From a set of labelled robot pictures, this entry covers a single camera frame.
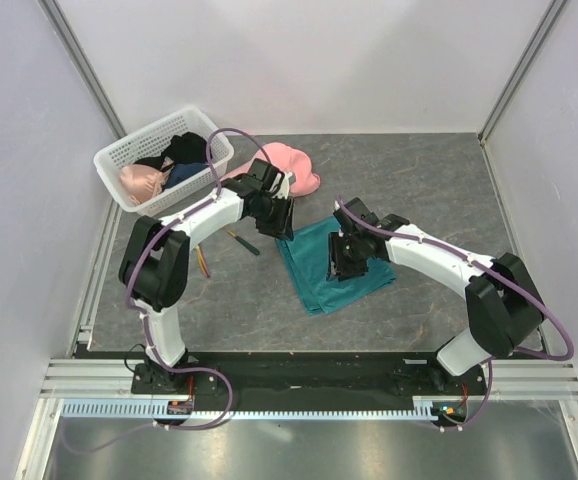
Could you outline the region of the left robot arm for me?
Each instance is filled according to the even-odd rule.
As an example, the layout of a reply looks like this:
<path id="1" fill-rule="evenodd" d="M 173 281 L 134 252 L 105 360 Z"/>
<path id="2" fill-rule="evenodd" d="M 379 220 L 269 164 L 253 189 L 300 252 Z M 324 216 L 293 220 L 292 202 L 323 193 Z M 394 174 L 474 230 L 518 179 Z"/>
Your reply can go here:
<path id="1" fill-rule="evenodd" d="M 140 217 L 126 246 L 119 280 L 126 287 L 127 307 L 143 325 L 148 357 L 157 363 L 154 382 L 177 393 L 188 382 L 181 363 L 187 347 L 180 333 L 178 302 L 187 283 L 195 248 L 244 218 L 255 220 L 257 231 L 279 240 L 293 238 L 294 175 L 256 159 L 249 170 L 218 183 L 190 207 L 160 219 Z"/>

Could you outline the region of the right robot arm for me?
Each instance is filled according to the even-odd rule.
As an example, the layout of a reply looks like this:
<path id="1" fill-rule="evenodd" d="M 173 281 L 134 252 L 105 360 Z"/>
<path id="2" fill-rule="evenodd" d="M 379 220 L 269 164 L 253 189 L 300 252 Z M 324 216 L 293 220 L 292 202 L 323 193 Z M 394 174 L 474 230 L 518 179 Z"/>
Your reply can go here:
<path id="1" fill-rule="evenodd" d="M 329 276 L 343 281 L 381 260 L 415 270 L 465 301 L 468 326 L 436 352 L 427 381 L 452 392 L 472 367 L 511 356 L 546 319 L 544 305 L 523 261 L 505 253 L 477 254 L 433 237 L 397 215 L 382 219 L 358 198 L 337 200 L 339 231 L 329 236 Z"/>

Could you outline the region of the pink baseball cap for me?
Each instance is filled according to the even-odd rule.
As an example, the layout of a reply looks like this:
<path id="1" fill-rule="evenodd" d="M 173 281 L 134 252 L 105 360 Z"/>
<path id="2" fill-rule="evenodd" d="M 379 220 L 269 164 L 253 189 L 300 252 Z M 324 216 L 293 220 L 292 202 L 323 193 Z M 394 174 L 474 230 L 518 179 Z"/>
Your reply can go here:
<path id="1" fill-rule="evenodd" d="M 320 187 L 321 180 L 313 171 L 310 157 L 305 152 L 280 142 L 265 144 L 248 162 L 228 172 L 222 179 L 247 173 L 255 159 L 270 159 L 271 163 L 282 172 L 292 173 L 290 193 L 294 197 L 310 195 Z"/>

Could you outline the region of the navy cloth in basket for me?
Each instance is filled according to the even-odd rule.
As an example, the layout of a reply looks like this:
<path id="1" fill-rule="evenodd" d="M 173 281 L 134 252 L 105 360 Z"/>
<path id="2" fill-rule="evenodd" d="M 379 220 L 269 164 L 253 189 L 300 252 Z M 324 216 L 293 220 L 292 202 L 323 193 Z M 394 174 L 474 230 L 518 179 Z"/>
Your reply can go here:
<path id="1" fill-rule="evenodd" d="M 188 180 L 192 176 L 202 172 L 206 168 L 207 165 L 204 163 L 175 164 L 170 170 L 168 179 L 163 185 L 163 189 L 168 190 L 173 188 L 176 185 Z"/>

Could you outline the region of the black cloth in basket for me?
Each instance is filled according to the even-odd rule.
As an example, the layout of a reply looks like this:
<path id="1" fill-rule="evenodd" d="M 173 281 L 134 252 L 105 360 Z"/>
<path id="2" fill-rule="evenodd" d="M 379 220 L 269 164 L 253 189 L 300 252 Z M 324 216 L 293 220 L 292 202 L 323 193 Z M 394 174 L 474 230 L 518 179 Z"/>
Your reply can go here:
<path id="1" fill-rule="evenodd" d="M 193 132 L 174 135 L 169 145 L 163 150 L 161 157 L 169 159 L 174 164 L 206 164 L 207 141 Z"/>

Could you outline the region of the pink cloth in basket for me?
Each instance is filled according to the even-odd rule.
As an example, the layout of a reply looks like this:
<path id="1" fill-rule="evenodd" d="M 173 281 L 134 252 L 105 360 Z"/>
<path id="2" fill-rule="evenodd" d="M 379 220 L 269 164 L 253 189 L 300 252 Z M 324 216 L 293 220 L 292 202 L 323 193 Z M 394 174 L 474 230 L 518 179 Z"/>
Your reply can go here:
<path id="1" fill-rule="evenodd" d="M 119 180 L 134 205 L 141 205 L 163 191 L 169 172 L 147 165 L 128 165 L 121 169 Z"/>

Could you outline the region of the black mounting base plate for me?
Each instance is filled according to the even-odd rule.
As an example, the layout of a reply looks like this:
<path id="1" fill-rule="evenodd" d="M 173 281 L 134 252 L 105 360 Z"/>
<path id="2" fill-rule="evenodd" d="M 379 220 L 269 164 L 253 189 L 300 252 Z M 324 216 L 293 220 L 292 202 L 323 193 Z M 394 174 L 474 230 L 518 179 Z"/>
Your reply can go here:
<path id="1" fill-rule="evenodd" d="M 328 387 L 345 391 L 383 390 L 400 397 L 469 396 L 486 392 L 483 368 L 460 376 L 447 373 L 433 352 L 198 352 L 180 368 L 210 368 L 210 373 L 174 374 L 152 360 L 135 366 L 133 394 L 202 393 L 223 374 L 236 393 L 247 388 L 289 391 Z"/>

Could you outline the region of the aluminium frame rail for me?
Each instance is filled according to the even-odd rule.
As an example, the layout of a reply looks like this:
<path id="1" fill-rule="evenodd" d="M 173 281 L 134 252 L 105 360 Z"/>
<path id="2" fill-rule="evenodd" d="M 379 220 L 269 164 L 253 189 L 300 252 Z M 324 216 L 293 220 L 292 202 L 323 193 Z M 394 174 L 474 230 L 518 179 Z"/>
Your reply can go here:
<path id="1" fill-rule="evenodd" d="M 131 396 L 133 373 L 122 360 L 51 360 L 40 389 L 41 398 L 117 399 Z"/>

